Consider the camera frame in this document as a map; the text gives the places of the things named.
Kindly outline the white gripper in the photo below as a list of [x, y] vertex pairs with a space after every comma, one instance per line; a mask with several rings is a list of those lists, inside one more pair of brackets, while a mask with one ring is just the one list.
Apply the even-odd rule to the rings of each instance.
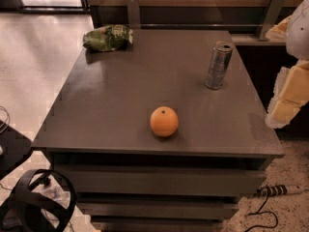
[[270, 128], [281, 129], [309, 102], [309, 0], [303, 0], [292, 16], [271, 27], [266, 38], [286, 40], [287, 52], [302, 60], [290, 69], [282, 67], [275, 80], [265, 122]]

